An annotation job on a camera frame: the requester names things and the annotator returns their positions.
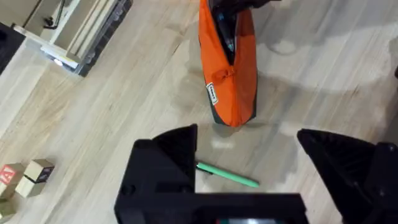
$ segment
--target red logo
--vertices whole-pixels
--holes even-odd
[[[16,172],[11,167],[5,165],[0,171],[0,181],[8,185],[15,176],[15,173]]]

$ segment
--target black object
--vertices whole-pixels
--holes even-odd
[[[303,129],[298,140],[348,224],[398,223],[398,148]]]
[[[46,23],[46,25],[43,26],[44,29],[54,30],[54,29],[58,28],[64,7],[65,7],[65,0],[61,0],[61,6],[60,6],[60,10],[58,11],[57,19],[55,20],[55,25],[54,25],[52,17],[44,18],[44,22]]]
[[[138,140],[114,211],[119,224],[207,224],[220,219],[266,218],[306,224],[299,194],[196,194],[197,126]]]
[[[0,23],[0,75],[24,39],[25,36]]]

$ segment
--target wooden floor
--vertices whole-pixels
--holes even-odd
[[[261,182],[198,173],[198,192],[300,192],[311,223],[340,223],[295,133],[384,137],[396,113],[398,1],[283,0],[254,19],[258,116],[237,129],[213,124],[198,0],[134,0],[86,78],[21,47],[0,76],[0,163],[48,158],[56,169],[42,195],[14,198],[9,223],[116,223],[134,141],[192,123],[197,158]]]

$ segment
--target green pen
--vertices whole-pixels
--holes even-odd
[[[236,174],[232,174],[232,173],[230,173],[230,172],[228,172],[226,170],[222,170],[222,169],[219,169],[217,167],[214,167],[214,166],[211,166],[211,165],[208,165],[208,164],[204,164],[202,162],[197,162],[197,168],[199,170],[205,171],[207,173],[216,174],[218,176],[222,176],[222,177],[227,178],[229,180],[233,180],[235,182],[239,182],[241,184],[244,184],[244,185],[247,185],[247,186],[250,186],[250,187],[259,187],[260,186],[259,182],[257,182],[257,181],[254,181],[254,180],[251,180],[251,179],[248,179],[246,177],[242,177],[242,176],[239,176],[239,175],[236,175]]]

